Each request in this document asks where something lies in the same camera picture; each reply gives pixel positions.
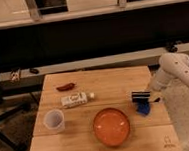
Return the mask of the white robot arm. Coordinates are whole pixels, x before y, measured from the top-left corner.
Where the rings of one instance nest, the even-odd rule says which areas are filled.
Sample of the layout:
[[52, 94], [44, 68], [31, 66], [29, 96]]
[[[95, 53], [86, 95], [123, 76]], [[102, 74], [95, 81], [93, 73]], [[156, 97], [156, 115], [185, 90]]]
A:
[[161, 91], [173, 78], [178, 78], [189, 87], [189, 55], [185, 53], [163, 53], [159, 58], [159, 70], [147, 85], [149, 91]]

